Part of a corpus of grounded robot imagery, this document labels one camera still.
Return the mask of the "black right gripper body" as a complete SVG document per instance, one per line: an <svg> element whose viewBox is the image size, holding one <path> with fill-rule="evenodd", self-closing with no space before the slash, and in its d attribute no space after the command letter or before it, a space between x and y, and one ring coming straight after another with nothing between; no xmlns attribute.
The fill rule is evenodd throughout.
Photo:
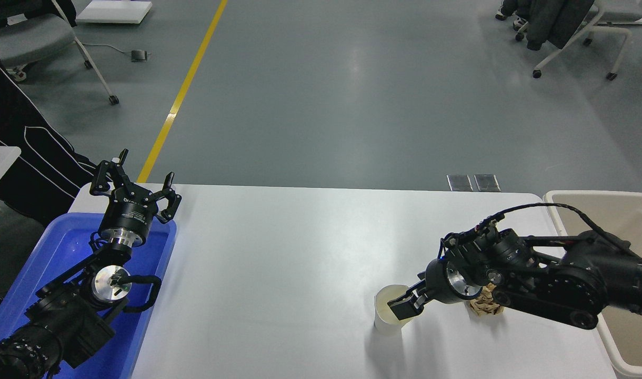
<svg viewBox="0 0 642 379"><path fill-rule="evenodd" d="M427 265L425 269L425 297L427 300L436 300L442 304L458 303L458 297L454 294L448 281L447 263L445 260L435 260Z"/></svg>

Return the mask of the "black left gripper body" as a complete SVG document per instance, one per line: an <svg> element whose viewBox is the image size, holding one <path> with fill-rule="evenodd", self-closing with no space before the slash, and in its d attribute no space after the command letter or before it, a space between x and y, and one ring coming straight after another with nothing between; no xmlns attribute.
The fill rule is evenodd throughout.
<svg viewBox="0 0 642 379"><path fill-rule="evenodd" d="M158 211L156 204L141 204L131 201L124 193L111 191L99 226L99 235L105 236L109 230L126 230L138 236L146 236Z"/></svg>

